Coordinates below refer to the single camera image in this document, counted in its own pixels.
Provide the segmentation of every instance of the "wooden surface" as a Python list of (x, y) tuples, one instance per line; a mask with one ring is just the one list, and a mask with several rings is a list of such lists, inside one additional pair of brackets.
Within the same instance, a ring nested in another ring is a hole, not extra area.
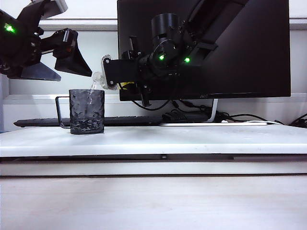
[(306, 230), (307, 176), (0, 179), (1, 230)]

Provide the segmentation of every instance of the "monitor stand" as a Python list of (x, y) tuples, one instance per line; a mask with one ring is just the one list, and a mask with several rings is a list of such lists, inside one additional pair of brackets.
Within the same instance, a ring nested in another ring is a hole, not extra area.
[(216, 115), (217, 110), (217, 103), (218, 99), (213, 99), (212, 101), (212, 113), (211, 117), (204, 122), (201, 123), (165, 123), (161, 124), (160, 126), (166, 127), (202, 127), (202, 126), (266, 126), (268, 123), (264, 122), (257, 122), (257, 123), (248, 123), (248, 122), (235, 122), (235, 123), (213, 123)]

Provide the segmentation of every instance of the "water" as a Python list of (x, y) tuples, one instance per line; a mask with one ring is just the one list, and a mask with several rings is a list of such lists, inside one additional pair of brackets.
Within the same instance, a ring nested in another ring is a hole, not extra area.
[(93, 83), (92, 83), (92, 86), (91, 86), (91, 88), (90, 88), (90, 94), (89, 94), (89, 104), (92, 104), (92, 93), (94, 92), (94, 90), (98, 87), (100, 85), (100, 83), (99, 82), (97, 82), (97, 81), (94, 81)]

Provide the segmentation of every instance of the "white table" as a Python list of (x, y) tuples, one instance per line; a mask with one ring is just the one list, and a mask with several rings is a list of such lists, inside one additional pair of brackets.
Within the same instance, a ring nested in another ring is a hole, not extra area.
[(106, 127), (104, 134), (71, 135), (60, 127), (0, 134), (1, 157), (244, 154), (217, 161), (4, 162), (1, 175), (272, 174), (307, 173), (307, 161), (255, 159), (254, 154), (306, 154), (307, 130), (282, 125)]
[(307, 176), (0, 179), (2, 230), (306, 230)]
[(306, 175), (229, 174), (307, 173), (300, 158), (250, 161), (254, 154), (305, 154), (306, 137), (305, 129), (280, 125), (107, 127), (105, 134), (84, 136), (55, 127), (1, 134), (1, 157), (243, 154), (234, 162), (4, 161), (1, 175), (61, 177), (0, 177), (1, 229), (305, 230)]

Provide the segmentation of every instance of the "white tabletop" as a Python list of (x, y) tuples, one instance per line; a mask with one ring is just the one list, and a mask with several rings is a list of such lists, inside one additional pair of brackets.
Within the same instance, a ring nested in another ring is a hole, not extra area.
[(0, 134), (0, 156), (303, 154), (306, 137), (307, 129), (282, 125), (106, 127), (94, 135), (36, 127)]
[(3, 230), (306, 230), (307, 176), (0, 179)]

